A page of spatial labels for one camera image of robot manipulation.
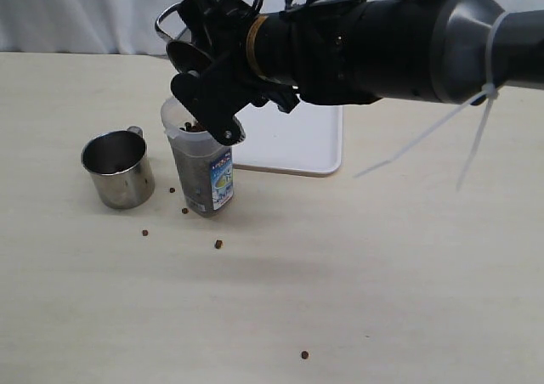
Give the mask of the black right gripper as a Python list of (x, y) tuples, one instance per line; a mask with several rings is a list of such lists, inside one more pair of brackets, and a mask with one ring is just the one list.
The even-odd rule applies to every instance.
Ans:
[(263, 2), (184, 0), (178, 8), (195, 45), (210, 55), (212, 64), (199, 76), (177, 72), (170, 88), (175, 99), (222, 145), (244, 140), (236, 114), (248, 104), (262, 107), (272, 101), (289, 113), (299, 103), (291, 85), (264, 80), (247, 55), (248, 34), (266, 20), (260, 13)]

